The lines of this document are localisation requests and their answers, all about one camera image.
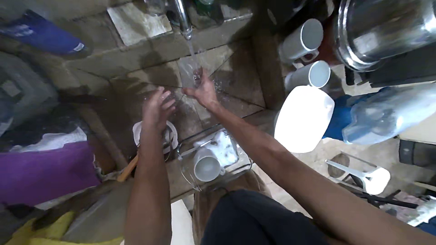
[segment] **leg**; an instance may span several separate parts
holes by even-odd
[[[245,189],[249,191],[257,191],[268,197],[271,197],[269,189],[260,177],[253,171],[249,170],[244,175],[236,180],[226,184],[225,188],[228,191],[236,191]],[[203,237],[204,229],[212,211],[215,209],[220,198],[226,194],[226,190],[218,189],[215,191],[201,191],[194,194],[194,209],[192,211],[192,229],[194,234],[194,242],[199,245]]]

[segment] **yellow cloth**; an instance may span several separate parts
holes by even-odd
[[[74,212],[61,216],[50,226],[34,231],[32,224],[35,218],[20,227],[5,245],[74,245],[78,243],[60,241],[74,219]],[[119,245],[122,237],[107,242],[89,243],[90,245]]]

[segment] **hand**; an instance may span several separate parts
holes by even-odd
[[[175,99],[162,105],[170,94],[170,91],[164,92],[164,88],[159,87],[145,100],[142,107],[142,131],[158,130],[160,133],[165,129],[168,116],[176,109],[172,106]]]
[[[201,84],[198,88],[184,88],[182,92],[197,99],[200,105],[210,109],[214,105],[219,105],[215,93],[214,83],[209,79],[205,69],[202,69]]]

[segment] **cup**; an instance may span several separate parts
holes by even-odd
[[[294,60],[301,58],[304,62],[314,60],[319,52],[318,48],[323,40],[324,32],[321,22],[317,19],[308,19],[286,37],[285,41],[279,47],[280,58],[283,62],[292,63]],[[304,56],[312,54],[311,59]]]
[[[215,154],[208,148],[201,147],[197,151],[194,163],[194,175],[200,181],[209,182],[225,174],[224,167],[221,167]]]
[[[316,61],[290,72],[285,78],[285,91],[291,92],[297,86],[309,85],[315,88],[324,87],[330,79],[330,66],[325,61]]]

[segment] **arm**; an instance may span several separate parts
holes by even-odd
[[[174,111],[174,100],[162,105],[170,94],[158,90],[143,106],[143,122],[132,193],[127,209],[126,245],[170,244],[170,186],[162,154],[161,132]]]
[[[436,237],[362,201],[298,160],[273,137],[223,108],[207,77],[198,89],[184,92],[206,107],[274,182],[341,240],[353,245],[436,244]]]

